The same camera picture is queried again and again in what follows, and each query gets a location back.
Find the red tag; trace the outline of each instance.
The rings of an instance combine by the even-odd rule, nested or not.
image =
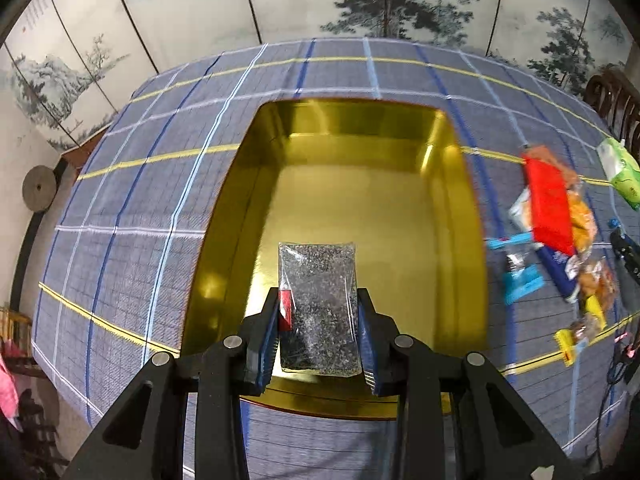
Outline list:
[[[281,290],[278,293],[280,300],[280,316],[278,317],[278,331],[289,332],[291,330],[291,303],[290,290]]]

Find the red snack package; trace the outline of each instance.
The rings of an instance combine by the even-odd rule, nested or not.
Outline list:
[[[531,193],[533,239],[573,256],[574,234],[561,171],[546,162],[525,157],[525,173]]]

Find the wall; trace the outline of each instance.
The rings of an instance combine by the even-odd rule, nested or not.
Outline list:
[[[607,0],[123,1],[33,0],[6,40],[16,102],[59,151],[158,71],[260,42],[406,38],[492,56],[576,95],[632,43]]]
[[[18,254],[33,215],[22,200],[22,181],[34,166],[54,168],[60,158],[17,107],[3,70],[7,57],[0,52],[0,305],[9,301]]]

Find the small package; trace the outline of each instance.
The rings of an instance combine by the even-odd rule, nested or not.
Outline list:
[[[278,270],[282,369],[361,373],[355,246],[280,243]]]

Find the cable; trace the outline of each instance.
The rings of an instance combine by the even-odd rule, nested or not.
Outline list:
[[[618,384],[625,375],[627,364],[623,361],[626,347],[616,343],[613,347],[613,355],[611,356],[611,362],[607,369],[607,389],[602,396],[602,402],[600,403],[600,410],[598,411],[598,421],[596,423],[596,456],[598,458],[598,466],[600,470],[603,469],[602,464],[602,452],[600,450],[600,423],[602,422],[602,415],[604,414],[604,406],[607,402],[607,397],[611,393],[612,388]]]

